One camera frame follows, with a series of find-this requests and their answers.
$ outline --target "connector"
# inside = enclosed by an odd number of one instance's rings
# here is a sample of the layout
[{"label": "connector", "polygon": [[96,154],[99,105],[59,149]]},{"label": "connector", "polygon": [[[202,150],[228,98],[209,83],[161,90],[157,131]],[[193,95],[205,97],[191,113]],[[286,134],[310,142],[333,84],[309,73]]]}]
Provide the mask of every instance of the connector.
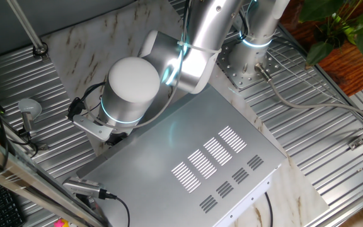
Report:
[{"label": "connector", "polygon": [[260,63],[257,63],[255,65],[255,70],[256,70],[256,72],[260,73],[263,76],[265,82],[268,83],[270,80],[272,80],[272,78],[269,75],[269,73],[266,72],[266,70],[263,68],[263,66]]}]

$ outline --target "vent grille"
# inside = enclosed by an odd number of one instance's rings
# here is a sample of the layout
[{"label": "vent grille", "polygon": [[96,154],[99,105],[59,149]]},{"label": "vent grille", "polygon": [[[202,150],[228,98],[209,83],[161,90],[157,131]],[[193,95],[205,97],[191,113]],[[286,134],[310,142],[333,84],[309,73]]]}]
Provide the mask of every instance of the vent grille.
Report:
[{"label": "vent grille", "polygon": [[234,175],[232,175],[232,178],[236,183],[241,183],[249,174],[246,172],[244,168],[240,168]]},{"label": "vent grille", "polygon": [[197,177],[195,177],[183,162],[176,166],[171,172],[175,175],[177,180],[180,181],[188,193],[192,193],[201,184]]},{"label": "vent grille", "polygon": [[232,185],[229,182],[225,182],[223,183],[218,189],[217,192],[219,194],[219,196],[221,196],[222,198],[224,198],[225,196],[227,196],[231,191],[233,190]]},{"label": "vent grille", "polygon": [[215,138],[205,143],[204,147],[221,166],[225,165],[232,158],[232,155]]},{"label": "vent grille", "polygon": [[218,133],[221,138],[236,152],[239,153],[247,144],[235,133],[232,128],[227,126]]},{"label": "vent grille", "polygon": [[254,156],[249,162],[247,162],[247,165],[250,166],[250,168],[255,171],[261,164],[263,164],[263,160],[261,157],[259,157],[257,154]]},{"label": "vent grille", "polygon": [[200,204],[200,207],[202,208],[205,213],[208,213],[214,206],[218,204],[218,202],[213,198],[212,195],[208,196],[202,203]]},{"label": "vent grille", "polygon": [[188,159],[193,163],[197,170],[208,179],[212,174],[214,174],[217,169],[212,165],[212,163],[201,153],[198,149]]}]

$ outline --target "white marble tabletop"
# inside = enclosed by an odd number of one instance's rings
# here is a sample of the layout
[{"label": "white marble tabletop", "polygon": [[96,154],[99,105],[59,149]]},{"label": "white marble tabletop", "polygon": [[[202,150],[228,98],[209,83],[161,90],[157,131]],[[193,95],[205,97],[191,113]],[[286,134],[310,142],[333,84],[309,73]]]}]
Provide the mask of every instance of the white marble tabletop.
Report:
[{"label": "white marble tabletop", "polygon": [[[49,55],[71,99],[82,96],[85,89],[105,80],[111,65],[117,60],[136,56],[150,30],[159,30],[179,38],[182,21],[167,0],[142,0],[122,9],[93,18],[78,25],[43,37],[49,45]],[[255,112],[238,94],[222,71],[215,66],[209,83],[247,118],[268,140],[286,156],[286,152]],[[100,89],[88,98],[88,105],[99,102]],[[171,90],[163,86],[153,109],[167,100]],[[175,100],[183,96],[178,92]],[[89,137],[97,154],[108,149]],[[273,174],[270,196],[274,226],[304,226],[328,209],[300,169],[286,159]],[[261,226],[270,224],[270,211],[265,197],[259,198],[231,226]]]}]

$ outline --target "metal rod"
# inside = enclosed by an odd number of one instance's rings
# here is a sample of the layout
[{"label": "metal rod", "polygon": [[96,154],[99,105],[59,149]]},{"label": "metal rod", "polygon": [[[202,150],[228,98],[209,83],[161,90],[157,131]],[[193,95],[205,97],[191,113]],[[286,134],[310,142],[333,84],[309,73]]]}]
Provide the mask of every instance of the metal rod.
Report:
[{"label": "metal rod", "polygon": [[44,45],[40,38],[37,36],[36,32],[32,28],[31,24],[28,21],[28,18],[23,13],[22,9],[20,8],[17,0],[7,0],[8,4],[11,6],[13,12],[15,13],[16,17],[18,18],[19,22],[22,24],[23,29],[25,29],[26,33],[28,34],[30,40],[32,41],[33,45],[36,48],[38,54],[43,54],[45,52]]}]

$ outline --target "silver metal box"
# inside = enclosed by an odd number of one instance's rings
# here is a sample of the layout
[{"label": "silver metal box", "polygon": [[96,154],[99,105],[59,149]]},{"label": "silver metal box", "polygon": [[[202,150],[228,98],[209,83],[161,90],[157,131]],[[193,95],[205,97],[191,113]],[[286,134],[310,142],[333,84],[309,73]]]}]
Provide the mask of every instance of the silver metal box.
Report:
[{"label": "silver metal box", "polygon": [[[263,195],[284,159],[209,86],[178,100],[78,175],[124,200],[131,226],[226,226]],[[113,226],[127,225],[121,203],[97,203]]]}]

